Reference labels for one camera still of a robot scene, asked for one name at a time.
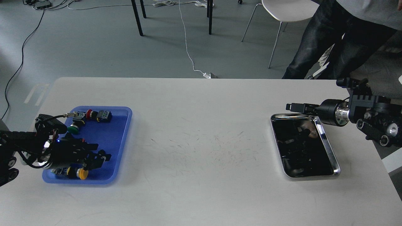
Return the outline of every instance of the black table leg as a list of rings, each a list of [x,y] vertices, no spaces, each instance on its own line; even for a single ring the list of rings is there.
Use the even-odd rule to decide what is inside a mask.
[[[207,1],[207,17],[209,18],[209,0]]]
[[[135,20],[137,21],[139,35],[143,36],[144,34],[142,33],[141,23],[139,21],[138,10],[137,10],[137,5],[135,4],[135,0],[131,0],[131,4],[133,5]]]
[[[144,0],[139,0],[139,2],[141,4],[142,16],[147,18],[147,14],[145,14]]]
[[[209,12],[209,32],[208,34],[212,33],[212,8],[213,8],[213,0],[208,0],[207,2],[207,6],[209,6],[209,8],[207,7],[207,11]]]

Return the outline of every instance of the white table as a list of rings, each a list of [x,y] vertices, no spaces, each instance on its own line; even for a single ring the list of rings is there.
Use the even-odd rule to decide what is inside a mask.
[[[282,172],[270,116],[347,96],[326,80],[58,79],[40,113],[133,110],[119,175],[107,186],[55,185],[17,165],[0,188],[0,225],[400,225],[402,202],[354,124],[324,125],[339,177]]]

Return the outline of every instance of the jeans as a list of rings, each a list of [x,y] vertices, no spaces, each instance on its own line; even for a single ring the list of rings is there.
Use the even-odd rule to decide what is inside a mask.
[[[395,32],[393,28],[354,17],[336,0],[325,0],[308,23],[282,79],[304,79],[333,44],[329,64],[319,79],[349,77],[350,72],[360,67]]]

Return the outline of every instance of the blue tray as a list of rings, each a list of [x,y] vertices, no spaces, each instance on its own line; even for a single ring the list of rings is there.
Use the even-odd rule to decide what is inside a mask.
[[[106,110],[112,113],[110,123],[98,123],[87,120],[85,126],[80,128],[79,134],[73,135],[74,138],[84,138],[88,143],[99,144],[98,152],[104,149],[107,154],[112,154],[110,161],[104,162],[101,168],[89,171],[85,180],[68,179],[56,176],[50,170],[43,170],[42,178],[47,183],[56,184],[80,184],[80,185],[105,185],[112,182],[119,171],[120,160],[127,137],[128,128],[133,111],[128,107],[108,107],[108,106],[78,106],[73,111],[93,111]],[[72,118],[67,118],[65,125],[70,126]]]

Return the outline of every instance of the gray floor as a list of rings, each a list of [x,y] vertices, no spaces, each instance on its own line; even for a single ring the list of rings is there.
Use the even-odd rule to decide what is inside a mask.
[[[61,0],[52,2],[55,5]],[[290,23],[281,32],[268,69],[279,22],[263,7],[257,8],[244,42],[240,42],[259,2],[245,0],[239,5],[235,0],[215,1],[212,35],[208,35],[206,8],[181,5],[188,52],[196,70],[212,72],[219,78],[282,77],[308,21]],[[71,4],[71,8],[110,4],[130,4],[130,1],[82,0]],[[40,107],[35,104],[44,86],[38,86],[30,101],[24,103],[31,89],[38,83],[49,84],[51,88],[56,79],[64,76],[202,78],[202,73],[193,71],[186,53],[179,6],[146,6],[146,13],[147,19],[140,18],[144,31],[141,37],[131,6],[46,11],[38,30],[24,47],[24,65],[8,88],[11,107],[3,121],[11,130],[30,129]],[[1,115],[7,106],[5,86],[21,64],[22,44],[41,15],[42,11],[23,5],[20,0],[0,2]]]

